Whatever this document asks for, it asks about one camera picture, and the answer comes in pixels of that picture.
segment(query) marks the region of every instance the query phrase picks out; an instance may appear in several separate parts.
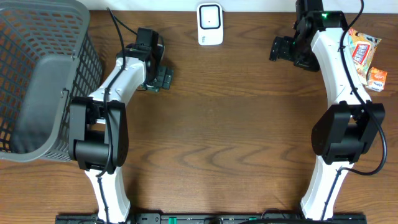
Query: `white background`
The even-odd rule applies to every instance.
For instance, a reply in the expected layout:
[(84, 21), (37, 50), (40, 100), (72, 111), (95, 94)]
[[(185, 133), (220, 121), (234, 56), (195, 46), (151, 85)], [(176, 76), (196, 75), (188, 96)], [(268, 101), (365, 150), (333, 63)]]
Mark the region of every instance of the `white background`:
[[(90, 10), (196, 11), (199, 3), (217, 2), (226, 12), (294, 12), (295, 0), (78, 0)], [(364, 0), (364, 12), (398, 13), (398, 0)], [(358, 12), (359, 0), (323, 0), (324, 10)]]

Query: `basket bottom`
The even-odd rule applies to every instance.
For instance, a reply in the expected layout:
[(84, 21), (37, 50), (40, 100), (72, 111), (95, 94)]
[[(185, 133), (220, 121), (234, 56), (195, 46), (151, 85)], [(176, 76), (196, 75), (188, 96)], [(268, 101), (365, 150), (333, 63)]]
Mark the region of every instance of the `basket bottom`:
[(71, 65), (66, 55), (49, 55), (37, 62), (11, 134), (13, 153), (35, 151), (50, 137)]

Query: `gray plastic basket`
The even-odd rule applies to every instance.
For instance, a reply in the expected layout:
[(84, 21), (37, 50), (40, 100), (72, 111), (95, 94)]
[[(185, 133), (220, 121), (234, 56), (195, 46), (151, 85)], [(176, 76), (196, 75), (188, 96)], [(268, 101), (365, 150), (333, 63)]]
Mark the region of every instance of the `gray plastic basket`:
[(75, 0), (0, 0), (0, 159), (70, 160), (69, 104), (102, 78)]

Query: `wooden tabletop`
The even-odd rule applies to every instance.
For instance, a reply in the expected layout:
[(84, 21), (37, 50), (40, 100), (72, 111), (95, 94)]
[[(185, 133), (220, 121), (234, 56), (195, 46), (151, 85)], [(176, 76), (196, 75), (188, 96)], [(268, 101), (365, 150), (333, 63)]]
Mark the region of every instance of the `wooden tabletop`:
[[(133, 207), (165, 213), (256, 213), (297, 208), (315, 164), (313, 125), (326, 111), (320, 72), (268, 60), (276, 35), (293, 36), (293, 13), (224, 13), (224, 42), (198, 45), (194, 12), (114, 12), (132, 29), (164, 36), (172, 87), (137, 92), (127, 107), (130, 150), (123, 166)], [(372, 177), (348, 174), (335, 212), (364, 212), (370, 224), (397, 223), (398, 15), (365, 14), (354, 28), (382, 39), (372, 64), (388, 71), (383, 103), (389, 157)], [(126, 44), (135, 37), (122, 29)], [(120, 51), (109, 14), (91, 11), (90, 34), (105, 75)], [(372, 170), (381, 143), (355, 165)], [(98, 209), (76, 162), (0, 161), (0, 223), (53, 223), (60, 213)]]

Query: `food packet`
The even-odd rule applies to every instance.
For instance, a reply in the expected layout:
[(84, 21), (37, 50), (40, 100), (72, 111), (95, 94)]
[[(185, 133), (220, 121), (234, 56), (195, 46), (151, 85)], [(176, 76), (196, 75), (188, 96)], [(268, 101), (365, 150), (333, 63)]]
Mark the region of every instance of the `food packet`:
[(360, 33), (353, 28), (349, 29), (348, 35), (349, 50), (353, 56), (359, 80), (363, 85), (367, 85), (366, 74), (381, 39)]
[(372, 67), (368, 73), (368, 85), (366, 88), (380, 92), (384, 89), (386, 78), (387, 72)]

